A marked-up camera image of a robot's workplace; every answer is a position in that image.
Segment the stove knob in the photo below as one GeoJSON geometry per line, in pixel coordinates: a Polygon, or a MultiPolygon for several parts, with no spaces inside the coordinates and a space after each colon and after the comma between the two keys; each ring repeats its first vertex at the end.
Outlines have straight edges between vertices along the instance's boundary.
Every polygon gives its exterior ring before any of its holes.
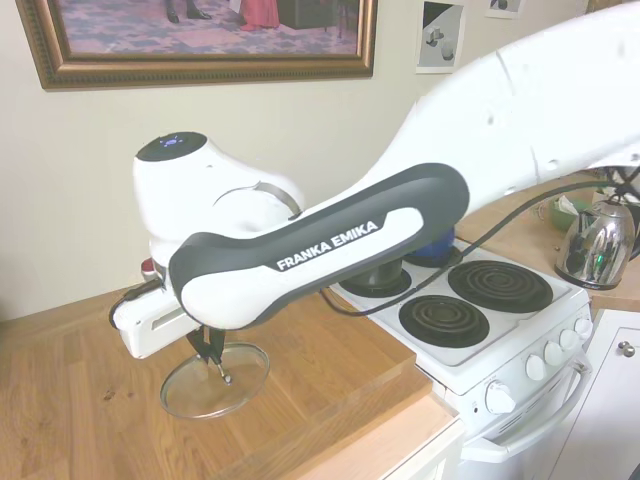
{"type": "Polygon", "coordinates": [[[537,355],[529,355],[525,369],[527,371],[527,377],[536,382],[542,380],[547,374],[547,369],[544,366],[544,360],[537,355]]]}
{"type": "Polygon", "coordinates": [[[563,330],[560,333],[560,346],[563,350],[573,350],[580,344],[580,337],[573,330],[563,330]]]}
{"type": "Polygon", "coordinates": [[[576,321],[576,325],[573,329],[580,337],[580,340],[587,340],[593,332],[593,323],[586,318],[581,318],[576,321]]]}
{"type": "Polygon", "coordinates": [[[511,390],[505,384],[498,381],[491,382],[487,387],[485,398],[487,410],[494,415],[511,413],[516,408],[516,402],[511,398],[511,390]]]}
{"type": "Polygon", "coordinates": [[[564,360],[564,353],[562,353],[562,348],[556,342],[549,342],[544,347],[544,361],[549,365],[560,365],[564,360]]]}

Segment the franka emika robot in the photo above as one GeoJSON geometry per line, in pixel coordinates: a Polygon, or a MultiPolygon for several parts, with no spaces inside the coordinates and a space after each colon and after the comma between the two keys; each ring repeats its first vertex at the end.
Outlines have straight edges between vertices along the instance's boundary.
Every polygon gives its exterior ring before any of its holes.
{"type": "Polygon", "coordinates": [[[640,2],[462,68],[417,102],[360,181],[304,213],[292,182],[205,136],[158,138],[133,167],[157,277],[110,319],[134,357],[187,335],[225,378],[225,331],[416,250],[504,195],[583,168],[640,167],[638,112],[640,2]]]}

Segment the butcher block counter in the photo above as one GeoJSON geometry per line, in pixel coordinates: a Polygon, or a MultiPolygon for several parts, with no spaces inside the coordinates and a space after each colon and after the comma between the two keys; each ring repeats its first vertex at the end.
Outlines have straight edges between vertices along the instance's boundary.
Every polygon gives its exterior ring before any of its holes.
{"type": "MultiPolygon", "coordinates": [[[[473,242],[527,200],[547,190],[577,182],[594,181],[593,176],[577,173],[537,185],[502,198],[466,217],[456,226],[458,238],[473,242]]],[[[567,193],[569,198],[581,198],[591,203],[594,189],[567,193]]],[[[565,233],[551,225],[548,202],[542,208],[533,207],[505,226],[482,248],[549,275],[553,271],[565,233]]],[[[587,290],[593,311],[600,309],[640,312],[640,259],[629,262],[622,282],[613,290],[587,290]]]]}
{"type": "Polygon", "coordinates": [[[131,358],[107,321],[118,296],[0,325],[4,480],[374,479],[460,424],[410,350],[317,294],[230,334],[269,355],[255,398],[218,419],[174,418],[159,391],[191,347],[131,358]]]}

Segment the painting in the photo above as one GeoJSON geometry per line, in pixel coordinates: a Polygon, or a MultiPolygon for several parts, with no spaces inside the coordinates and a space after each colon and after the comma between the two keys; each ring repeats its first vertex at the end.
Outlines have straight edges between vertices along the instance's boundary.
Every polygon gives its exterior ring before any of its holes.
{"type": "Polygon", "coordinates": [[[488,0],[486,16],[493,18],[519,18],[524,9],[525,0],[488,0]]]}
{"type": "Polygon", "coordinates": [[[45,89],[370,77],[377,0],[16,0],[45,89]]]}
{"type": "Polygon", "coordinates": [[[589,0],[587,5],[587,13],[597,12],[603,8],[615,7],[622,3],[631,3],[637,0],[589,0]]]}
{"type": "Polygon", "coordinates": [[[416,73],[451,73],[464,39],[465,0],[420,0],[416,73]]]}

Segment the oven handle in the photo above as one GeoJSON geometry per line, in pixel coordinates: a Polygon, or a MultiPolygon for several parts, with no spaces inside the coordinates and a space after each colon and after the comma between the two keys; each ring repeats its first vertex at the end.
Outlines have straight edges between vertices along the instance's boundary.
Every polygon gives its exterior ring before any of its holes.
{"type": "Polygon", "coordinates": [[[531,431],[519,433],[504,445],[498,445],[486,438],[473,440],[462,449],[462,459],[485,463],[502,463],[531,447],[556,428],[574,409],[591,378],[591,365],[584,356],[574,359],[571,368],[580,375],[580,381],[567,401],[548,420],[531,431]]]}

